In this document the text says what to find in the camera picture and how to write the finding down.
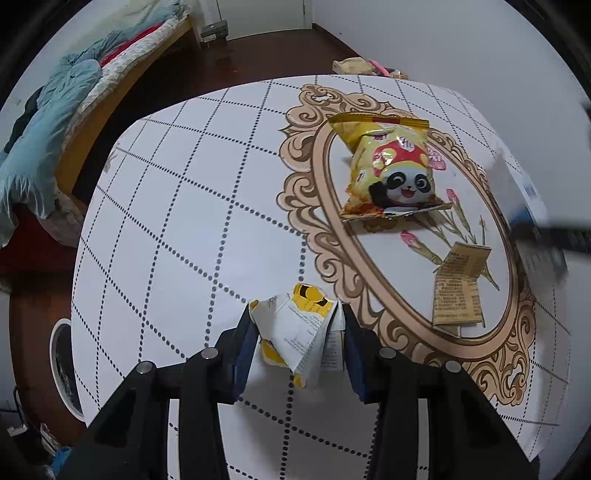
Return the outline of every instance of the red cloth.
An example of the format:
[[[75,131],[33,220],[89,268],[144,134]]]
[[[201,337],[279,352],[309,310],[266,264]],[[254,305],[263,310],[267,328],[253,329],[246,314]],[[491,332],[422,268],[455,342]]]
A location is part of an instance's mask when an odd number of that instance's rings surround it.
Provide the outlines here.
[[[74,269],[76,248],[56,242],[24,205],[15,205],[14,213],[18,226],[8,245],[0,249],[0,274]]]
[[[126,42],[123,42],[121,45],[119,45],[116,49],[114,49],[111,53],[109,53],[104,59],[102,59],[99,62],[99,65],[102,67],[104,67],[105,65],[107,65],[111,60],[113,60],[117,55],[119,55],[122,51],[127,50],[130,46],[132,46],[135,42],[137,42],[138,40],[144,38],[146,35],[148,35],[149,33],[152,33],[154,30],[156,30],[160,25],[162,25],[164,22],[159,23],[157,25],[152,25],[150,28],[146,28],[143,32],[138,33],[134,38],[132,38],[131,40],[128,40]]]

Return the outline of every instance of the panda mouth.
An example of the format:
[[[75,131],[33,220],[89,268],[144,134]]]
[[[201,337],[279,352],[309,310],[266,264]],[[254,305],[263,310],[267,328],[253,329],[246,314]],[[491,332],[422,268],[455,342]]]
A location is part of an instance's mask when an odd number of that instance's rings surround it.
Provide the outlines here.
[[[407,189],[403,189],[402,190],[402,195],[404,197],[406,197],[407,199],[411,198],[414,196],[414,190],[411,190],[411,188],[407,188]]]

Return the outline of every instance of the ornate frame pattern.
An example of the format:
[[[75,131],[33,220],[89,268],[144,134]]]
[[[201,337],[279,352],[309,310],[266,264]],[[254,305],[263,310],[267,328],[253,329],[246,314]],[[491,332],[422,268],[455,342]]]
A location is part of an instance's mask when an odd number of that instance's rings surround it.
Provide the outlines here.
[[[489,399],[496,396],[502,404],[519,405],[530,374],[528,348],[535,336],[535,297],[482,167],[451,135],[429,131],[430,145],[463,172],[491,211],[509,263],[508,303],[499,324],[479,338],[451,339],[433,330],[430,322],[396,292],[353,235],[351,226],[341,223],[340,203],[330,177],[328,159],[335,133],[326,123],[329,116],[341,112],[414,115],[363,93],[346,95],[320,85],[304,85],[299,98],[301,105],[287,112],[288,126],[282,129],[287,139],[280,156],[293,173],[285,179],[277,202],[288,212],[291,226],[306,236],[322,279],[333,284],[335,294],[351,304],[361,324],[373,329],[384,345],[403,351],[416,362],[441,365],[450,358],[458,359]],[[383,222],[373,220],[371,228],[391,228]],[[370,295],[384,308],[375,311]]]

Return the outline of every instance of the diamond pattern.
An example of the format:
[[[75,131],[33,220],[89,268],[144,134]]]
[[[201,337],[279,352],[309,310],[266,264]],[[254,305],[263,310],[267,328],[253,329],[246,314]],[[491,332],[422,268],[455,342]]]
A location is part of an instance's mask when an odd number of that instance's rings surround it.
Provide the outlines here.
[[[76,264],[73,356],[86,421],[138,358],[158,366],[183,362],[234,327],[247,300],[288,291],[298,280],[334,294],[315,265],[316,254],[277,203],[290,173],[279,156],[284,115],[310,83],[410,110],[454,135],[482,166],[492,159],[491,150],[502,148],[520,171],[460,94],[381,77],[258,82],[211,92],[134,123],[101,175]],[[348,155],[344,145],[335,149],[337,156]],[[316,215],[325,219],[321,210]],[[526,400],[503,406],[492,399],[530,458],[557,423],[569,364],[564,292],[556,287],[539,297]],[[373,296],[370,302],[381,308]],[[266,365],[257,350],[243,398],[220,406],[230,478],[361,478],[375,413],[375,406],[357,400],[345,372],[323,373],[317,390],[301,391],[290,385],[287,369]],[[176,479],[177,429],[173,403],[168,468]],[[426,466],[422,445],[420,463]],[[418,472],[418,478],[427,476],[426,468]]]

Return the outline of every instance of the wooden bed frame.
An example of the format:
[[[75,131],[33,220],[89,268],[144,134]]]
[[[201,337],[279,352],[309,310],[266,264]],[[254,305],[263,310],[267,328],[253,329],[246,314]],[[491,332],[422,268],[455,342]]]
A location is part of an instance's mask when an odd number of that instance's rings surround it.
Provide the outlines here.
[[[78,127],[74,137],[61,156],[60,164],[56,170],[58,188],[74,201],[81,212],[85,213],[87,206],[73,196],[72,189],[78,178],[82,165],[115,108],[123,97],[133,87],[142,74],[158,59],[169,47],[185,34],[193,35],[191,22],[187,17],[157,48],[155,48],[143,60],[134,65],[117,84],[115,89],[98,104]]]

